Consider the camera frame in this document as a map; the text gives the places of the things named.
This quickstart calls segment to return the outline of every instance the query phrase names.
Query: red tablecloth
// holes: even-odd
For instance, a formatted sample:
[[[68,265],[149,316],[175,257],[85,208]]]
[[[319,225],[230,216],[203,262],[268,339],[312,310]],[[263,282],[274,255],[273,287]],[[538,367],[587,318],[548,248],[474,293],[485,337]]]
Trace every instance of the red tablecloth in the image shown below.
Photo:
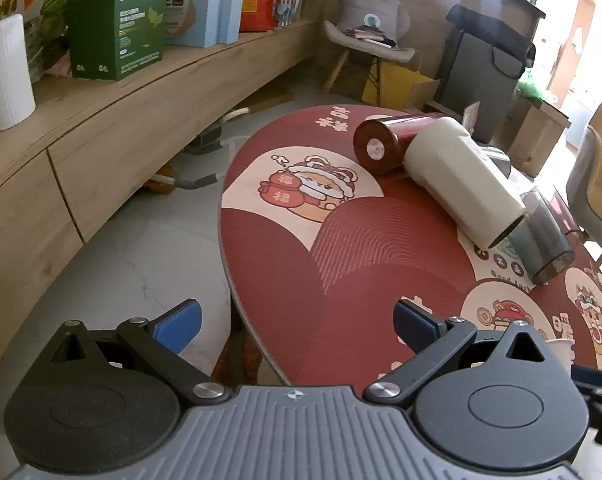
[[[354,130],[375,114],[401,113],[290,114],[257,132],[228,171],[226,272],[273,366],[294,384],[360,391],[414,355],[392,327],[406,297],[486,330],[527,319],[546,339],[572,337],[576,364],[602,369],[602,275],[579,235],[572,266],[534,286],[507,242],[479,251],[403,170],[372,176],[358,165]]]

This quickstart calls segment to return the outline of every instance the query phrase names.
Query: concentric line pattern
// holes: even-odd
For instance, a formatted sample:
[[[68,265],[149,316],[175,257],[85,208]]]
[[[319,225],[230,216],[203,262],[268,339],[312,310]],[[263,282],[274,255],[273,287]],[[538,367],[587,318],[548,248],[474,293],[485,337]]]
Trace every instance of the concentric line pattern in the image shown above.
[[[12,480],[81,480],[25,466]],[[506,480],[445,462],[401,411],[347,386],[245,386],[220,406],[191,410],[141,462],[90,480]],[[578,480],[564,465],[530,480]]]
[[[440,219],[425,209],[392,198],[363,197],[337,207],[325,219],[311,250],[324,294],[350,272],[379,264],[445,274],[441,262],[449,259],[450,248],[458,242],[442,240],[441,233],[433,232],[444,229],[440,224]],[[442,242],[446,247],[437,251]],[[452,276],[441,277],[463,288]]]

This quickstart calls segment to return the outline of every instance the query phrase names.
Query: white tile floor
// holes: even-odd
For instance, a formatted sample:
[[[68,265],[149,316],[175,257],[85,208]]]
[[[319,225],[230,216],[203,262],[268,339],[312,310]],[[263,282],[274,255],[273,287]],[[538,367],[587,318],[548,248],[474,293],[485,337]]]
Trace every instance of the white tile floor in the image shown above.
[[[294,82],[295,99],[224,127],[224,137],[250,136],[265,124],[305,107],[353,103]],[[538,180],[564,192],[574,155],[563,140]],[[227,150],[204,156],[177,155],[171,166],[180,176],[198,178],[228,166]],[[229,332],[229,290],[217,235],[221,185],[176,190],[169,195],[134,195],[85,245],[21,326],[0,363],[0,479],[17,462],[2,436],[5,404],[48,338],[67,319],[89,329],[114,328],[132,316],[154,318],[185,298],[203,308],[203,329],[183,352],[210,373]]]

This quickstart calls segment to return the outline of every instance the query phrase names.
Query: gray ribbed plate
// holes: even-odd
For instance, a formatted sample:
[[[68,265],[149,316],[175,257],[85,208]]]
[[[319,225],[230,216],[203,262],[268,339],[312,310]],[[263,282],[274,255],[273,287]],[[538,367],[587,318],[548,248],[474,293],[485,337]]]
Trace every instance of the gray ribbed plate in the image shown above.
[[[24,466],[12,480],[86,480]],[[140,462],[90,480],[486,480],[429,450],[402,411],[372,406],[348,386],[244,386],[225,404],[194,408]],[[529,475],[578,480],[567,466]]]

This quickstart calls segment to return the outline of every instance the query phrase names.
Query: pillow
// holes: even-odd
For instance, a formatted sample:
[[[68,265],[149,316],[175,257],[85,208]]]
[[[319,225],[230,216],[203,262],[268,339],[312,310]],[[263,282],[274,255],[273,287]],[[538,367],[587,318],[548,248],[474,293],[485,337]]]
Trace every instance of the pillow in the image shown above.
[[[390,40],[396,41],[399,5],[399,0],[341,0],[338,28],[345,32],[348,28],[368,25],[378,28]]]

